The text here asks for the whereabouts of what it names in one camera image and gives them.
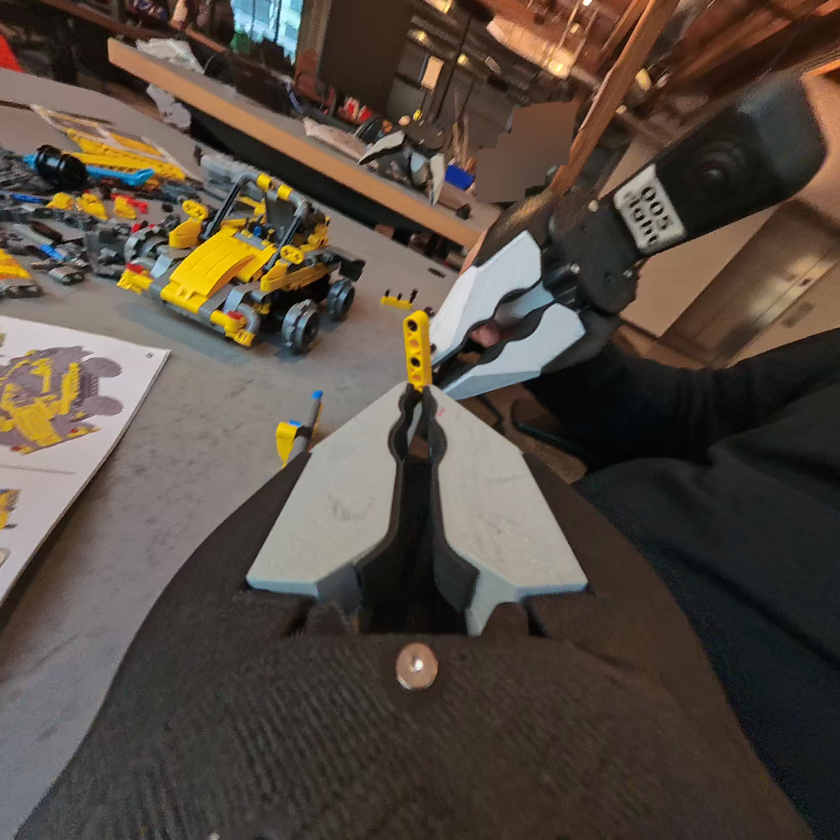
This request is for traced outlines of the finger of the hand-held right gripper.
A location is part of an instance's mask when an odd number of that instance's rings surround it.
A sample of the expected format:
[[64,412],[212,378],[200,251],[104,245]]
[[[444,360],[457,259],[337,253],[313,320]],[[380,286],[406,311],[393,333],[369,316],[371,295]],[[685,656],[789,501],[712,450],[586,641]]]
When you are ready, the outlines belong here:
[[437,387],[456,401],[536,378],[585,335],[577,311],[554,303],[527,314],[513,333],[482,351],[475,362],[458,363]]
[[513,333],[527,314],[545,307],[541,272],[541,250],[529,233],[517,235],[481,265],[475,259],[430,323],[432,366],[454,358],[481,324],[495,319]]

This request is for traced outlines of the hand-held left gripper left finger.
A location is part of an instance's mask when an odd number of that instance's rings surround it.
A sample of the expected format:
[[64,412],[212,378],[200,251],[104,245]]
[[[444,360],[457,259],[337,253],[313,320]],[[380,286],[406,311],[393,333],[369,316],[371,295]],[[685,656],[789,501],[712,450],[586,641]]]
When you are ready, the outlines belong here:
[[246,575],[256,591],[361,599],[357,564],[392,523],[408,384],[393,387],[317,443]]

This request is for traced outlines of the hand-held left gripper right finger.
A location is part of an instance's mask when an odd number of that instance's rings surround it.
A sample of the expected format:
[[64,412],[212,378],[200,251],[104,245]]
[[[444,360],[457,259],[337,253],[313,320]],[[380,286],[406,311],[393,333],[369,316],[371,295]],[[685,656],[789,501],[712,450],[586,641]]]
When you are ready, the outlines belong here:
[[522,451],[434,385],[423,391],[438,592],[482,634],[499,605],[583,592],[587,577]]

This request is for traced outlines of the grey axle with yellow connector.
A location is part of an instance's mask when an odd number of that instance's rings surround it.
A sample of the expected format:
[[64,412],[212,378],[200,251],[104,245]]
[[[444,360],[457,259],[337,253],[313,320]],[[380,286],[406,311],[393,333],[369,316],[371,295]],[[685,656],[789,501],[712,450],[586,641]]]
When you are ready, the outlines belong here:
[[278,423],[275,432],[276,452],[280,467],[285,469],[290,462],[306,454],[319,429],[322,413],[323,391],[318,389],[311,394],[308,414],[302,421],[284,421]]

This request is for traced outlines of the yellow beam with black pins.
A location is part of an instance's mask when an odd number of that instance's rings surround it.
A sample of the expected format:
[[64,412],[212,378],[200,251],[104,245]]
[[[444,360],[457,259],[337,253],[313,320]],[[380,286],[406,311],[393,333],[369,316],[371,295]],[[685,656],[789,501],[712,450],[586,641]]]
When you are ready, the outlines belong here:
[[416,392],[422,393],[433,380],[427,311],[408,314],[402,323],[402,335],[407,381]]

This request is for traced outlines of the person's right forearm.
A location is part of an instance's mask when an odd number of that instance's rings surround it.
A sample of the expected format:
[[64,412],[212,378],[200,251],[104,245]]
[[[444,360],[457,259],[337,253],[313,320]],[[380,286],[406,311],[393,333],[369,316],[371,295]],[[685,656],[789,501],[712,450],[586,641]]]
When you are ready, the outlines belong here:
[[839,330],[820,332],[722,369],[678,368],[614,343],[526,389],[572,443],[608,464],[638,458],[699,461],[709,447],[781,417],[838,385]]

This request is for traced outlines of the grey desk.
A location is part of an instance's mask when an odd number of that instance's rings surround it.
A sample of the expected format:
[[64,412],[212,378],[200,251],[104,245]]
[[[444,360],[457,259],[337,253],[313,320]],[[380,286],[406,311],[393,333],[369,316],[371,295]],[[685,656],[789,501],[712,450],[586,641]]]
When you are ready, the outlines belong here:
[[332,212],[366,260],[346,322],[303,358],[244,349],[98,277],[43,280],[2,314],[169,350],[108,460],[2,606],[1,836],[12,838],[84,738],[119,662],[174,573],[277,472],[275,429],[324,390],[328,434],[403,379],[403,315],[384,290],[438,308],[455,273]]

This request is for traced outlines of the grey and black device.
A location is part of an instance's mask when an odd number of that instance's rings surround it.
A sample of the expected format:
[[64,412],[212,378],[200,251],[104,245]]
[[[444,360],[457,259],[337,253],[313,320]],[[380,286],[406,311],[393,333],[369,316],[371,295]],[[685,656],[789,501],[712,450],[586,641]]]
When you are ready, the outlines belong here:
[[435,123],[409,120],[371,143],[356,164],[423,194],[434,206],[445,183],[445,140]]

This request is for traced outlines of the long table with wooden edge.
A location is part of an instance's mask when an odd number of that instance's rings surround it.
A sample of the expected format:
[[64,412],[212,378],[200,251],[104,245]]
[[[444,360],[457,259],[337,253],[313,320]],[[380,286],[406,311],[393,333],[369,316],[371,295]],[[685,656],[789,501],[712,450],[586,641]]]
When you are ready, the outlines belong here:
[[480,203],[451,185],[447,185],[448,192],[442,196],[468,203],[470,217],[461,218],[441,203],[431,205],[421,193],[388,181],[358,166],[349,156],[308,137],[303,121],[267,110],[217,80],[148,56],[117,38],[108,40],[108,57],[115,67],[168,91],[208,118],[462,246],[471,247],[500,215],[495,206]]

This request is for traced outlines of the yellow toy vehicle model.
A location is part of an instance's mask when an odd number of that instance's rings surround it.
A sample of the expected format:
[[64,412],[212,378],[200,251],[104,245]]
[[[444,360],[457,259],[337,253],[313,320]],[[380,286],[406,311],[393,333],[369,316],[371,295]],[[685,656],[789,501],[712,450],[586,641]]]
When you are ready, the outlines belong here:
[[252,346],[268,331],[293,354],[310,351],[321,317],[349,316],[365,260],[330,240],[330,217],[294,187],[242,172],[210,214],[132,233],[117,287]]

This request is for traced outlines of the open instruction booklet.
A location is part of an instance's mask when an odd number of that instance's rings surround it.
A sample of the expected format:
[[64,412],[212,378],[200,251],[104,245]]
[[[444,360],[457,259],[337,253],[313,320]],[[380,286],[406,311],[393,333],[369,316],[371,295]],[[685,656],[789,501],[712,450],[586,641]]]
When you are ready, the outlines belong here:
[[1,318],[1,601],[102,467],[170,352]]

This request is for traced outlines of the pile of grey toy parts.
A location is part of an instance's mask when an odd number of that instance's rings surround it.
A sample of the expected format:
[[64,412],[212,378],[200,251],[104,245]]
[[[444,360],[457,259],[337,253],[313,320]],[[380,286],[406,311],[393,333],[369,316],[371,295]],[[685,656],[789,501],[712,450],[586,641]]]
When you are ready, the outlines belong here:
[[182,220],[152,170],[87,168],[83,190],[58,192],[32,168],[34,153],[1,153],[1,297],[39,298],[39,278],[63,287],[90,275],[118,279],[131,236],[166,243]]

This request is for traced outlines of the crumpled white paper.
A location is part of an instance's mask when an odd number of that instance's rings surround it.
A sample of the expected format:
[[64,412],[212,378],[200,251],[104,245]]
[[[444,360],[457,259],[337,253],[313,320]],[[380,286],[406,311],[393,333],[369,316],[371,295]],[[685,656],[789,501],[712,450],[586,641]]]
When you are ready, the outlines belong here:
[[138,40],[135,47],[147,56],[173,64],[183,70],[204,74],[203,65],[185,41],[174,38],[151,38]]

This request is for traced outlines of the black toy tyre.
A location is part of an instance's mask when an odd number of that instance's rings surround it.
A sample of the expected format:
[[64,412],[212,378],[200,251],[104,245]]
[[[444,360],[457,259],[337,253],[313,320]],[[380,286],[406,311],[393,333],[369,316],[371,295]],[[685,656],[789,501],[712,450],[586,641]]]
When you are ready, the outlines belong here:
[[58,192],[76,192],[88,186],[89,175],[85,164],[75,155],[43,144],[37,148],[31,161],[34,171]]

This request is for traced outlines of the slanted wooden post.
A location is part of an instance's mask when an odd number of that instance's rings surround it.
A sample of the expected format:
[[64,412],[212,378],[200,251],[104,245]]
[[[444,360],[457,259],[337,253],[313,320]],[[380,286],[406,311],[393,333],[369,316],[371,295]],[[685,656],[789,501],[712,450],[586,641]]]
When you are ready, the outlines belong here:
[[678,1],[650,1],[639,7],[636,25],[592,101],[570,148],[567,164],[557,171],[549,186],[556,196],[565,194],[577,181],[677,5]]

